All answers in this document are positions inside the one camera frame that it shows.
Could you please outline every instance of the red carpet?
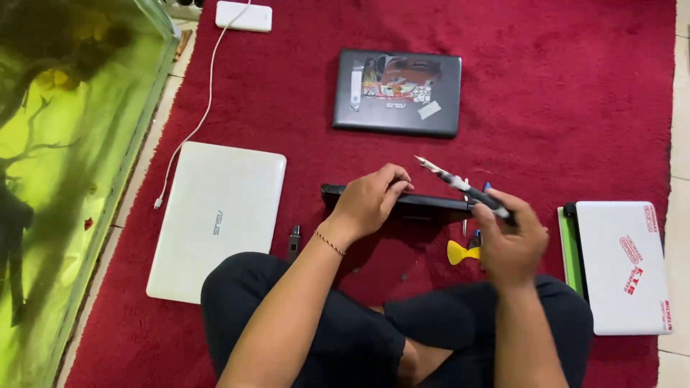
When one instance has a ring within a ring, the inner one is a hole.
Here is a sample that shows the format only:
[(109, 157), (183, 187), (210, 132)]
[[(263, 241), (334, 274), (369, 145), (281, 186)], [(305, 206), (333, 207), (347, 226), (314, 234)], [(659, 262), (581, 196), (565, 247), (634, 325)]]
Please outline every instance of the red carpet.
[[(194, 140), (288, 158), (272, 252), (294, 224), (324, 216), (322, 183), (344, 184), (387, 162), (420, 193), (453, 196), (412, 155), (532, 203), (552, 231), (542, 270), (559, 278), (555, 210), (566, 201), (651, 200), (664, 224), (669, 194), (675, 1), (308, 1), (273, 7), (267, 35), (228, 31), (215, 105)], [(173, 149), (206, 106), (220, 34), (208, 0), (199, 38), (149, 174), (91, 313), (69, 387), (211, 387), (200, 308), (146, 296), (163, 210), (154, 211)], [(331, 128), (340, 48), (463, 58), (460, 134), (426, 139)], [(365, 303), (476, 279), (450, 266), (445, 229), (389, 224), (353, 248), (363, 265), (340, 286)], [(407, 279), (401, 280), (401, 274)], [(586, 387), (652, 388), (654, 337), (596, 338)]]

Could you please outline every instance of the white sticker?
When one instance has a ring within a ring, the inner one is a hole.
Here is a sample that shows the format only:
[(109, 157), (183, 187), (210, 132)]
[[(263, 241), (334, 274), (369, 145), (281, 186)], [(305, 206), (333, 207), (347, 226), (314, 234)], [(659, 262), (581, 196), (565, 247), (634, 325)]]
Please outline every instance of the white sticker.
[(422, 120), (426, 119), (427, 117), (433, 115), (434, 113), (438, 112), (441, 110), (441, 107), (438, 106), (438, 103), (436, 101), (432, 101), (431, 104), (423, 107), (422, 109), (418, 110), (418, 113), (422, 117)]
[(350, 102), (353, 104), (359, 104), (362, 98), (362, 72), (353, 71), (352, 79), (350, 82)]

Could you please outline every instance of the black laptop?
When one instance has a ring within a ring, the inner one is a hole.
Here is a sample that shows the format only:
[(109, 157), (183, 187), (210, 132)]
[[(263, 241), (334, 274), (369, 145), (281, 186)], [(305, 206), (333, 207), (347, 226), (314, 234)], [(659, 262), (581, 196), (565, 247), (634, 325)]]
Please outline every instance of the black laptop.
[(340, 51), (333, 127), (455, 137), (460, 57)]

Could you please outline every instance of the man's right hand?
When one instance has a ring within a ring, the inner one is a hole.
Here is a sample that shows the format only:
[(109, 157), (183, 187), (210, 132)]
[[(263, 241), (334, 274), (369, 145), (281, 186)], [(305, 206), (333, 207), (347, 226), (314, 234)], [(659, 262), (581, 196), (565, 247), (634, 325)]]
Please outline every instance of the man's right hand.
[(504, 228), (504, 234), (491, 209), (483, 204), (474, 206), (472, 214), (483, 237), (482, 265), (499, 292), (534, 287), (534, 276), (549, 243), (549, 234), (527, 202), (492, 188), (487, 193), (515, 213), (517, 228)]

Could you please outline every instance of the hand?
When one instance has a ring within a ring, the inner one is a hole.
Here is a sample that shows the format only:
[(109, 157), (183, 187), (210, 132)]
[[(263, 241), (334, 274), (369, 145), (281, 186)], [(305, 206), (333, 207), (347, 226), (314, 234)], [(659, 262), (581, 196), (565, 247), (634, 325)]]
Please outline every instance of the hand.
[(492, 188), (487, 193), (515, 213), (517, 228), (504, 234), (491, 209), (483, 204), (474, 206), (472, 214), (483, 238), (482, 265), (499, 292), (534, 287), (535, 272), (549, 243), (549, 234), (527, 202)]
[(350, 182), (331, 216), (318, 228), (341, 250), (379, 230), (403, 191), (414, 190), (404, 168), (387, 164), (375, 173)]

